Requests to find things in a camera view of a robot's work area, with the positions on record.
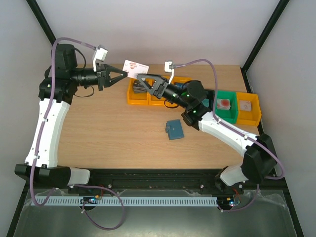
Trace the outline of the white pink credit card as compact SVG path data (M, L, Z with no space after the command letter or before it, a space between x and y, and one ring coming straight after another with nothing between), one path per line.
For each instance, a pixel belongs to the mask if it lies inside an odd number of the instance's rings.
M124 72L127 72L127 76L132 79L136 79L138 74L147 74L149 66L140 64L137 62L125 60L123 64Z

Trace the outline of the teal leather card holder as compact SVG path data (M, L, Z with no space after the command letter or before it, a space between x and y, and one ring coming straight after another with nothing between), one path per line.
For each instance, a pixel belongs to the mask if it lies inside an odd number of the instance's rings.
M183 128L179 119L167 121L165 124L165 132L169 140L184 138Z

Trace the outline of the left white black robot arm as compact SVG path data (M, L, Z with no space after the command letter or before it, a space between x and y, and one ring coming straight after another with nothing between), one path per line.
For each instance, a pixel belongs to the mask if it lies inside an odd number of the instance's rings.
M55 64L50 66L39 85L39 119L34 140L23 164L17 164L15 174L35 184L52 188L85 185L88 169L58 165L58 146L63 123L78 87L110 87L127 77L127 73L104 64L107 50L94 48L93 66L78 68L76 53L71 44L59 44L52 52Z

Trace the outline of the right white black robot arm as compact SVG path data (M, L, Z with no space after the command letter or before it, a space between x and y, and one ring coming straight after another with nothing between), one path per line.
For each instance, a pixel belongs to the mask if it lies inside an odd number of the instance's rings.
M139 74L136 78L152 96L184 108L181 116L188 126L216 137L242 156L241 164L223 168L219 173L215 181L218 192L227 193L244 181L261 184L269 178L277 164L271 137L249 133L216 116L202 103L206 91L200 81L191 80L178 87L160 75Z

